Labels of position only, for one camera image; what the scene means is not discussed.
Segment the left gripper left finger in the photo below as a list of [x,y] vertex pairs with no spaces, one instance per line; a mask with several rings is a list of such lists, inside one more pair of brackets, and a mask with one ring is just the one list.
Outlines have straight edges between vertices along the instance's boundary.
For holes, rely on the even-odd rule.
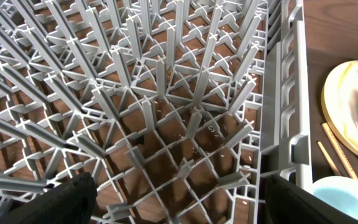
[[96,206],[96,183],[83,172],[0,217],[1,224],[88,224]]

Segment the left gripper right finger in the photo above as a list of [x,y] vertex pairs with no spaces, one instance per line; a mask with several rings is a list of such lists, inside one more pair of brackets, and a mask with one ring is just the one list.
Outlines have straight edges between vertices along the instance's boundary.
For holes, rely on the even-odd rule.
[[278,174],[265,181],[265,203],[273,223],[358,223]]

